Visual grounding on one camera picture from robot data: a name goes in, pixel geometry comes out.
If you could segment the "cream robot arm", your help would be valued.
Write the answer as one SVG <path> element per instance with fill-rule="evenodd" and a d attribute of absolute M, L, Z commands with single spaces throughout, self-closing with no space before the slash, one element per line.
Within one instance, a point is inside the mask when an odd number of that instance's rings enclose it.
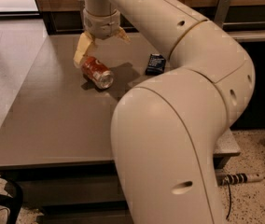
<path fill-rule="evenodd" d="M 225 224 L 213 153 L 254 88 L 248 53 L 177 0 L 85 0 L 91 38 L 125 17 L 171 71 L 131 88 L 111 121 L 111 146 L 134 224 Z"/>

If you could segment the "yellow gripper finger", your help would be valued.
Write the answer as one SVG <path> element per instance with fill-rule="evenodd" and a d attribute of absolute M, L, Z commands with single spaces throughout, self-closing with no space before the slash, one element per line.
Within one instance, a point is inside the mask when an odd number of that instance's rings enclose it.
<path fill-rule="evenodd" d="M 84 32 L 80 35 L 77 49 L 73 58 L 74 66 L 80 68 L 87 60 L 90 48 L 94 45 L 95 37 L 89 32 Z"/>
<path fill-rule="evenodd" d="M 125 30 L 122 27 L 119 27 L 116 37 L 124 41 L 126 44 L 131 43 L 131 39 L 126 34 Z"/>

